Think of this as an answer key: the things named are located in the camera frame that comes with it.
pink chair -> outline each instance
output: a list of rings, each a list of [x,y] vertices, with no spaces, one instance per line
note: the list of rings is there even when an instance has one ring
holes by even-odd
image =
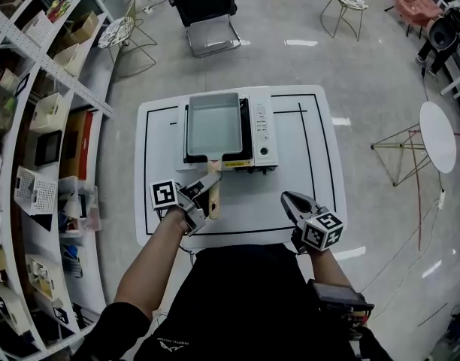
[[[426,27],[430,20],[443,14],[443,11],[432,0],[395,0],[394,7],[408,25],[406,36],[409,35],[410,26],[420,26],[419,38],[422,34],[422,27]]]

wooden handle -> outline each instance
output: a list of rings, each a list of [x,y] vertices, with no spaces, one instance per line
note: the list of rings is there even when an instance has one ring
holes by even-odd
[[[215,171],[222,171],[221,160],[209,160],[208,174]],[[220,212],[220,181],[216,182],[210,190],[208,190],[208,217],[211,220],[217,220]]]

human arm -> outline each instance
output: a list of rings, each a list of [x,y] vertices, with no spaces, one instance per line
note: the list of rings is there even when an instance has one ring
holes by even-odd
[[[188,230],[184,218],[179,208],[168,211],[123,275],[115,302],[136,306],[151,321],[152,312],[162,302],[183,234]]]
[[[316,282],[352,287],[330,250],[318,251],[307,247],[307,252],[312,260],[313,276]]]

black shirt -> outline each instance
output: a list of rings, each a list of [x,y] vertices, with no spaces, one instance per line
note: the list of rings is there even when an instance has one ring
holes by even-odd
[[[348,331],[310,303],[295,254],[282,244],[205,249],[197,257],[167,318],[141,345],[135,361],[355,359]],[[149,327],[138,308],[113,303],[74,358],[119,359]],[[390,359],[370,330],[361,331],[363,356]]]

hand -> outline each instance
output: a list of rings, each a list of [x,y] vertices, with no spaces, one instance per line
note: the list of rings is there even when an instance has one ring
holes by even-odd
[[[170,208],[162,220],[162,223],[169,223],[172,228],[177,229],[181,235],[188,232],[189,227],[185,222],[185,211],[176,206]]]

